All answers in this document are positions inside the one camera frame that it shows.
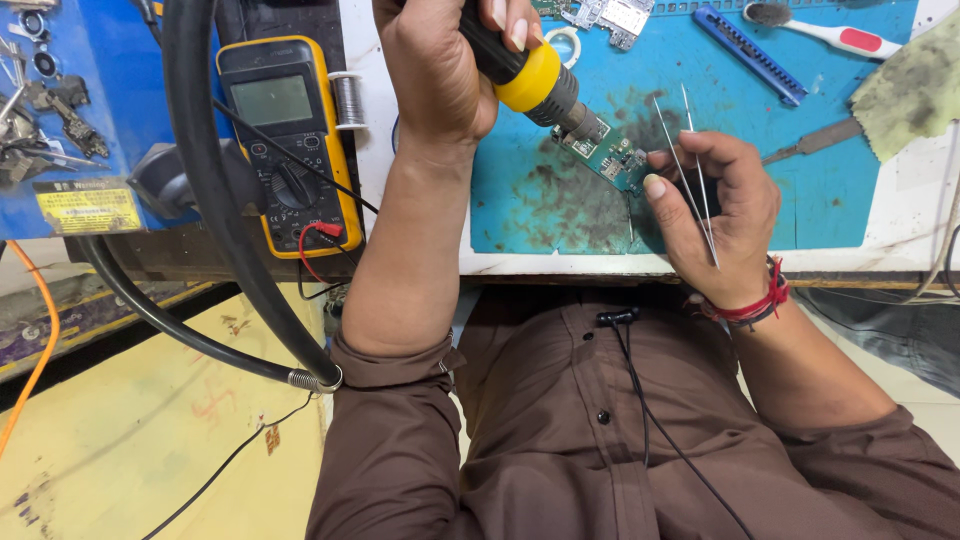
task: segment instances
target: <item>green circuit board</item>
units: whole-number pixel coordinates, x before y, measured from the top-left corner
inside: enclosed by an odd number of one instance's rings
[[[554,142],[613,184],[613,187],[638,195],[643,191],[643,177],[648,169],[646,153],[634,148],[633,142],[616,128],[598,120],[599,134],[603,137],[600,144],[565,136],[560,126],[554,126],[550,134]]]
[[[576,13],[576,8],[571,8],[572,0],[533,0],[534,8],[541,17],[552,18],[553,20],[564,20],[561,12]]]

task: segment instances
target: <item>solder wire spool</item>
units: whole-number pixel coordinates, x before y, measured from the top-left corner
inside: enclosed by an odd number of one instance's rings
[[[338,130],[366,130],[363,105],[360,103],[360,76],[348,71],[330,73],[327,78],[333,83],[337,98]]]

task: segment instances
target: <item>yellow multimeter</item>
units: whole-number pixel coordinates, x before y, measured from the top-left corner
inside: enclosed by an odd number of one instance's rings
[[[217,53],[217,70],[230,107],[301,160],[350,189],[347,159],[326,79],[320,45],[309,37],[268,37],[235,43]],[[340,253],[360,245],[360,218],[347,194],[270,148],[243,126],[233,126],[240,147],[269,201],[260,217],[270,251],[279,258],[298,258],[304,227],[323,222],[343,227],[335,240],[308,234],[307,257]]]

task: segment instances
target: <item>blue utility knife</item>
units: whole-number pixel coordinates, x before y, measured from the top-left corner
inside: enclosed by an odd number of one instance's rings
[[[770,88],[777,91],[780,100],[793,107],[799,107],[807,94],[806,88],[793,78],[785,69],[760,50],[756,43],[742,30],[733,26],[726,17],[710,4],[693,12],[693,20],[714,39],[750,68]]]

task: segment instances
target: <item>fingernail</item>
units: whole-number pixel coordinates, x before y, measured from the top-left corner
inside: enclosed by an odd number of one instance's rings
[[[656,201],[666,193],[666,185],[661,177],[648,174],[643,179],[643,192],[647,194],[648,201]]]
[[[527,19],[519,19],[514,23],[514,32],[510,36],[510,41],[516,45],[516,48],[522,53],[527,41]]]
[[[493,0],[493,22],[500,30],[507,30],[507,0]]]
[[[543,28],[541,27],[539,22],[534,23],[533,31],[534,31],[534,37],[537,39],[537,41],[539,41],[540,43],[546,43],[546,41],[543,40]]]

